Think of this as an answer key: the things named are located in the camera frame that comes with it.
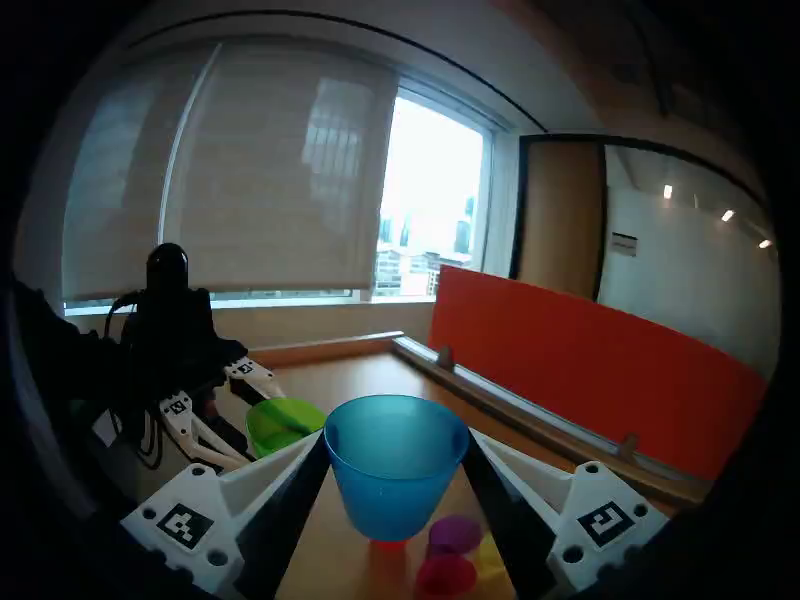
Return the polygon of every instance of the sky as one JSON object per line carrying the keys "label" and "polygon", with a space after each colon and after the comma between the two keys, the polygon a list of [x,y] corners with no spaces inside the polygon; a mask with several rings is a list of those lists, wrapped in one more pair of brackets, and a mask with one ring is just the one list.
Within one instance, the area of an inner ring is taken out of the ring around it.
{"label": "sky", "polygon": [[410,250],[452,252],[470,196],[477,211],[482,159],[481,133],[397,98],[381,203],[381,218],[393,222],[393,241],[410,214]]}

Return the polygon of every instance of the orange partition panel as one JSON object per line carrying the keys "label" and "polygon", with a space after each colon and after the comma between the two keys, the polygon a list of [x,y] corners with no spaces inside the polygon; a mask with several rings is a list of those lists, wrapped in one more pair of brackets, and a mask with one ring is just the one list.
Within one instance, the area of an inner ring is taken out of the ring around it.
{"label": "orange partition panel", "polygon": [[429,345],[528,401],[683,472],[715,478],[766,383],[651,321],[509,279],[443,267]]}

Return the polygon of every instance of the window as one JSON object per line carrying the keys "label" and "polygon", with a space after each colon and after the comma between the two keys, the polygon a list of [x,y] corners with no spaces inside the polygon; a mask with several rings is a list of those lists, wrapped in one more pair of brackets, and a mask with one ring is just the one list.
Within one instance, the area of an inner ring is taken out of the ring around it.
{"label": "window", "polygon": [[226,41],[136,63],[110,83],[77,157],[65,309],[144,287],[161,242],[187,251],[190,285],[218,305],[358,302],[370,285],[435,295],[441,265],[483,267],[497,130],[316,46]]}
{"label": "window", "polygon": [[436,294],[441,265],[480,269],[491,134],[401,90],[392,118],[375,296]]}

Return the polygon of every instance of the blue plastic cup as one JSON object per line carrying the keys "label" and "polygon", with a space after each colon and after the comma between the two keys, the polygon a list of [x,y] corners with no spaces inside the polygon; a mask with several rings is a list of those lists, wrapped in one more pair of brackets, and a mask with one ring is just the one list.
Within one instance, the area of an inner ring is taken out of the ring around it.
{"label": "blue plastic cup", "polygon": [[325,421],[325,445],[347,515],[372,540],[419,533],[469,444],[450,410],[413,396],[364,396]]}

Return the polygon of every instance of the window blind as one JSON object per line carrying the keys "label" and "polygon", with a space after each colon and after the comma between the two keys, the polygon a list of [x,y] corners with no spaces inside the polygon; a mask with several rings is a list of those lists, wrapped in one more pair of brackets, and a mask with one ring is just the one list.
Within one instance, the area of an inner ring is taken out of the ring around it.
{"label": "window blind", "polygon": [[226,43],[169,178],[163,241],[211,290],[371,286],[397,80],[317,49]]}
{"label": "window blind", "polygon": [[64,300],[110,298],[144,287],[175,131],[210,52],[171,53],[127,67],[110,82],[68,188]]}

